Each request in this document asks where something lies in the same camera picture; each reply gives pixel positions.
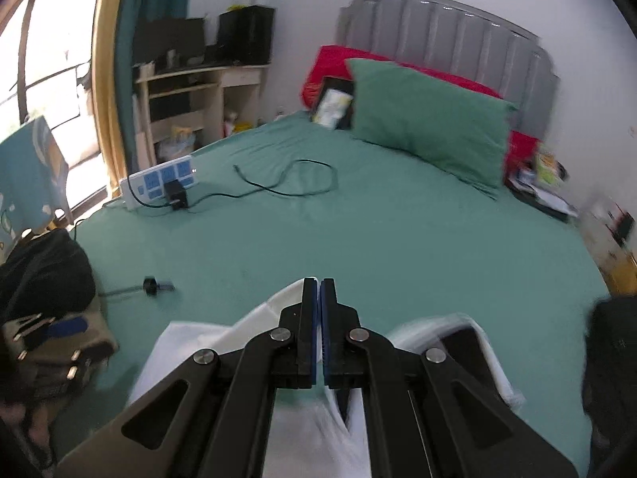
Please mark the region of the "white hooded jacket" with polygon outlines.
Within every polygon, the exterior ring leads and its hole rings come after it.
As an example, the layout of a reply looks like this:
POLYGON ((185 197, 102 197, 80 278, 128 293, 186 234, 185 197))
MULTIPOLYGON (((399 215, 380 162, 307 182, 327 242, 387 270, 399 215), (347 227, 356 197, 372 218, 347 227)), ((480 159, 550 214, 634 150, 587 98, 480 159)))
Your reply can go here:
MULTIPOLYGON (((173 321, 161 333, 129 401, 168 376, 200 349, 220 354, 244 347, 249 339, 279 322, 286 306, 302 298, 302 280, 279 290, 233 326, 173 321)), ((470 316, 455 313, 419 318, 388 335, 398 349, 422 354, 442 343, 447 354, 510 408, 524 402, 506 377, 484 329, 470 316)), ((343 399, 325 386, 316 391, 280 391, 276 395, 264 471, 266 477, 367 477, 370 474, 361 392, 343 399)))

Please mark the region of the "black clothes pile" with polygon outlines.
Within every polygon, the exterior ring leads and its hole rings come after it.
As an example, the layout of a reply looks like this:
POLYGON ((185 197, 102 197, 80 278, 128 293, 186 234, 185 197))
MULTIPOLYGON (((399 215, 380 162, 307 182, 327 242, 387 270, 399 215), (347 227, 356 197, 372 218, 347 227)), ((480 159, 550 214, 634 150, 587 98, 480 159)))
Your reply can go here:
POLYGON ((594 305, 587 317, 582 405, 592 425, 590 477, 636 475, 636 298, 594 305))

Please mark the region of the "black folded garment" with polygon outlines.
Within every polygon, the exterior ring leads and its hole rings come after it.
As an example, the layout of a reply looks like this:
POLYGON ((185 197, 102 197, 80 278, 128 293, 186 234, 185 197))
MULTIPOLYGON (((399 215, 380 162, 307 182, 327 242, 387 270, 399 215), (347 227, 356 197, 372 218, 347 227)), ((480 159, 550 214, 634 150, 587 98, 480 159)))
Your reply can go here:
POLYGON ((83 312, 96 296, 88 255, 63 229, 18 246, 1 265, 1 321, 83 312))

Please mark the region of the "green bed with sheet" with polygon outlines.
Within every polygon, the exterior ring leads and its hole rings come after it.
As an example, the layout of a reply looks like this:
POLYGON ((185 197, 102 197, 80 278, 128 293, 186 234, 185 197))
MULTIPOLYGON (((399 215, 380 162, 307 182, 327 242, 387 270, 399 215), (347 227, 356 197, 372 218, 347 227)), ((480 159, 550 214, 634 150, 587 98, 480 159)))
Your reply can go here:
POLYGON ((314 276, 332 278, 339 300, 383 335, 421 317, 474 318, 524 395, 520 416, 586 471, 585 318, 607 289, 574 225, 305 114, 221 140, 193 162, 192 210, 114 202, 79 225, 103 289, 147 276, 175 288, 106 304, 120 348, 55 421, 59 454, 125 407, 172 321, 231 325, 314 276))

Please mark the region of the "teal patterned table cloth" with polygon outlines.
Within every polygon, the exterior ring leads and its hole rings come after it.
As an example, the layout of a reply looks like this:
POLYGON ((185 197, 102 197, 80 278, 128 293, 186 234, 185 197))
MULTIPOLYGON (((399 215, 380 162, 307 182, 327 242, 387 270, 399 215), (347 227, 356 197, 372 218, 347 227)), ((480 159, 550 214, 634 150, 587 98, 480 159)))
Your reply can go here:
POLYGON ((71 215, 69 166, 40 116, 2 140, 0 170, 1 259, 6 260, 24 231, 43 231, 58 210, 71 215))

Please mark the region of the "white blue power strip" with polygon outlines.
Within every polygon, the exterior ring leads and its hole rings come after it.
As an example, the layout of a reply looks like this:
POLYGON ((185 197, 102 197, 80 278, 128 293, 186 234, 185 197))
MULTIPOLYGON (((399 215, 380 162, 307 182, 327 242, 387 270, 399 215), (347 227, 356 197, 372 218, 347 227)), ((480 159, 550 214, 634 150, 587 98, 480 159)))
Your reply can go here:
POLYGON ((167 202, 165 187, 174 181, 179 182, 184 189, 190 189, 197 184, 197 170, 191 154, 151 166, 121 179, 123 202, 128 210, 161 207, 161 201, 167 202))

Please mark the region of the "green pillow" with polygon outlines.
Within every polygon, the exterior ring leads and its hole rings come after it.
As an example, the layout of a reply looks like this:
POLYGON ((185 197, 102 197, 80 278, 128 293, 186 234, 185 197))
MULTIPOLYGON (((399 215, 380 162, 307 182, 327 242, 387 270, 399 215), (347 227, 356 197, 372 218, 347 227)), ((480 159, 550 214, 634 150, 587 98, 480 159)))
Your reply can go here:
POLYGON ((351 133, 430 163, 496 199, 511 118, 507 100, 392 62, 351 58, 351 133))

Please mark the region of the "pile of books and snacks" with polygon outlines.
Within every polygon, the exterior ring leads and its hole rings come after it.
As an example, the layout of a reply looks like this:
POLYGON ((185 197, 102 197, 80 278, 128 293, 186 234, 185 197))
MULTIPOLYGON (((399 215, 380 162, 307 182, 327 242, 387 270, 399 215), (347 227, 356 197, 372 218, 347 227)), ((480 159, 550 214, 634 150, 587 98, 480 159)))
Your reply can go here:
POLYGON ((539 143, 507 171, 504 184, 520 202, 563 222, 578 217, 576 209, 560 195, 569 173, 555 154, 539 143))

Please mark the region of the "wooden desk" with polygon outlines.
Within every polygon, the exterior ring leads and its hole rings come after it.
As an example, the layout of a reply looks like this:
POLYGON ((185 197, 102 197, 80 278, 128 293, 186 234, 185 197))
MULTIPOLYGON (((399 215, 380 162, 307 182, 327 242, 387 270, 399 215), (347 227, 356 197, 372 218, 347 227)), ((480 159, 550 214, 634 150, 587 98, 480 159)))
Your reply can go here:
POLYGON ((138 67, 137 162, 161 162, 160 145, 183 129, 194 147, 206 146, 259 124, 261 85, 267 65, 199 66, 156 70, 138 67))

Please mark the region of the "white bedside cabinet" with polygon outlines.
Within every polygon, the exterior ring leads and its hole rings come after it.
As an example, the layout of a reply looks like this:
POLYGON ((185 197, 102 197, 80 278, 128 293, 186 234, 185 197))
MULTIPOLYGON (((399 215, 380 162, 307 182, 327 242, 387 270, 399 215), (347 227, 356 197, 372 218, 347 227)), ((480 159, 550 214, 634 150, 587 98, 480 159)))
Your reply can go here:
POLYGON ((636 215, 610 196, 595 193, 579 219, 584 244, 615 294, 636 290, 636 215))

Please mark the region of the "black computer tower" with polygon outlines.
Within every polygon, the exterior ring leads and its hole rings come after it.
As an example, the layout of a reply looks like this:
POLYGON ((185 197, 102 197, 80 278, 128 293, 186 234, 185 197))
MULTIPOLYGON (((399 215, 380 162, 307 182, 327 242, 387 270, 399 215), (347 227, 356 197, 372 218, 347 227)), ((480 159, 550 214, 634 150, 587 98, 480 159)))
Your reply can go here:
POLYGON ((243 6, 219 15, 217 61, 229 65, 268 65, 274 18, 270 6, 243 6))

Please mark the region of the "grey padded headboard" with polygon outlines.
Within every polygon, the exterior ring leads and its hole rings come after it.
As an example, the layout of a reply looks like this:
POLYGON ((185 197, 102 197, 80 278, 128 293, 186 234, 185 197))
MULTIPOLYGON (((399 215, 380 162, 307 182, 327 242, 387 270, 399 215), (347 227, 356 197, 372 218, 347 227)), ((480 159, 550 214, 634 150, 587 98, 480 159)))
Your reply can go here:
POLYGON ((455 0, 352 0, 336 44, 483 84, 516 106, 512 128, 544 139, 558 76, 529 30, 455 0))

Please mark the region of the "yellow curtain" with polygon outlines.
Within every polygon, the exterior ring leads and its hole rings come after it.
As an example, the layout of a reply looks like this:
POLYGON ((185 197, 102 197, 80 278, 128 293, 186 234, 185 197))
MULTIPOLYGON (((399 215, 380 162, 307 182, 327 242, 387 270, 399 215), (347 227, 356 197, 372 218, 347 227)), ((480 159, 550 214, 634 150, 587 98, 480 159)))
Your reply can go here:
POLYGON ((92 32, 92 103, 107 191, 118 195, 126 174, 125 151, 115 100, 114 54, 121 0, 96 0, 92 32))

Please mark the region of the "teal curtain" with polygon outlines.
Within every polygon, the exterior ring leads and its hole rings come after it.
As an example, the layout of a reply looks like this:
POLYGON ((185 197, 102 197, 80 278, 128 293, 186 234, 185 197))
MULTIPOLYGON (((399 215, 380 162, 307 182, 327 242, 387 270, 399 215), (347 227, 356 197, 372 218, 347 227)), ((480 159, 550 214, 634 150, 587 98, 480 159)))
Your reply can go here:
POLYGON ((114 39, 114 98, 126 169, 138 169, 133 114, 133 68, 160 54, 159 27, 187 15, 188 0, 120 0, 114 39))

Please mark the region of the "window frame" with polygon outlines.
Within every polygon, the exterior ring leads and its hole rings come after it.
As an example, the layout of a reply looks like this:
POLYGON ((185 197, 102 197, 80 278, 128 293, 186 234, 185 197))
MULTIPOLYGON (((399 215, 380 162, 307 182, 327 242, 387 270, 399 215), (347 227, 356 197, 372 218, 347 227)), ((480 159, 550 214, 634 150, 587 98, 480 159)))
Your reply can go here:
POLYGON ((96 0, 23 0, 1 34, 1 136, 20 127, 20 105, 47 120, 69 165, 76 207, 106 188, 92 107, 96 0))

